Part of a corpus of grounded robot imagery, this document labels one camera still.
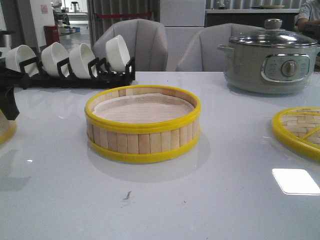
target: bamboo steamer basket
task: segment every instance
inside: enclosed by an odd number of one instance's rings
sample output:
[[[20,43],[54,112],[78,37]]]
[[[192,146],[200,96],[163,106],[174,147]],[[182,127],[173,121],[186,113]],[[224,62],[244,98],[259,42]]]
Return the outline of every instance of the bamboo steamer basket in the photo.
[[[0,144],[9,140],[17,130],[17,123],[15,120],[8,120],[3,112],[0,110]]]
[[[185,100],[193,106],[188,114],[154,123],[124,123],[101,118],[93,111],[103,101],[124,96],[161,94]],[[201,103],[194,94],[177,87],[130,85],[93,96],[85,106],[88,142],[107,158],[128,163],[155,163],[178,157],[199,140]]]
[[[320,161],[320,107],[294,107],[272,119],[275,137],[298,153]]]

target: person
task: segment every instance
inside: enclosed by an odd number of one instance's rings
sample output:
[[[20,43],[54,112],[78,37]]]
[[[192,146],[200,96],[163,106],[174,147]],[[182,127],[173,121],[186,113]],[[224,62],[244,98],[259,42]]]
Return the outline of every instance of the person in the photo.
[[[300,7],[296,25],[302,32],[307,24],[320,25],[320,0],[306,0]]]

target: glossy table surface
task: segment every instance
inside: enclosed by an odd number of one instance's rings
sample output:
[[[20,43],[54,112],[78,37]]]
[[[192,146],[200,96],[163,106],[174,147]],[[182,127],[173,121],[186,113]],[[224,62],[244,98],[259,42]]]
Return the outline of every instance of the glossy table surface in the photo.
[[[17,132],[0,145],[1,240],[319,239],[320,196],[307,189],[320,185],[320,162],[280,144],[271,119],[320,107],[320,74],[276,96],[236,89],[222,72],[137,72],[132,84],[197,95],[198,144],[154,164],[112,161],[87,142],[84,107],[101,89],[16,88]],[[285,193],[273,172],[286,169],[313,182],[297,176],[306,191]]]

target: gray chair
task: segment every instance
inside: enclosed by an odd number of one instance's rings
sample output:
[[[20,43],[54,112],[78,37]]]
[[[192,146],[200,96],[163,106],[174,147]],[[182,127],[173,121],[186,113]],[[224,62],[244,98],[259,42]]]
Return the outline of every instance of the gray chair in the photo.
[[[261,27],[236,23],[205,27],[192,36],[177,63],[176,71],[223,72],[226,56],[223,51],[217,49],[217,46],[227,44],[233,35],[257,29],[261,29]]]
[[[165,71],[168,59],[168,43],[162,23],[133,19],[113,24],[94,43],[92,51],[98,58],[106,58],[106,42],[121,35],[130,57],[135,57],[136,71]]]

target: bowl rack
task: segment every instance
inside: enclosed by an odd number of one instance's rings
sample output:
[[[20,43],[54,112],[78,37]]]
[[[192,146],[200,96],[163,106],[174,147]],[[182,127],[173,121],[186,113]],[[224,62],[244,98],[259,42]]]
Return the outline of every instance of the bowl rack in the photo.
[[[38,68],[37,74],[31,76],[30,87],[41,88],[92,88],[92,89],[111,89],[122,86],[128,86],[133,80],[136,79],[136,67],[135,58],[132,57],[125,66],[125,72],[113,72],[111,71],[110,64],[106,58],[99,59],[96,57],[88,63],[88,71],[90,78],[82,79],[78,78],[70,65],[69,58],[65,58],[56,64],[59,77],[50,76],[44,69],[43,64],[39,58],[33,57],[19,63],[22,73],[26,73],[25,67],[27,65],[36,63]],[[69,75],[66,77],[62,73],[62,66],[67,65]],[[92,67],[95,66],[97,70],[97,76],[93,75]]]

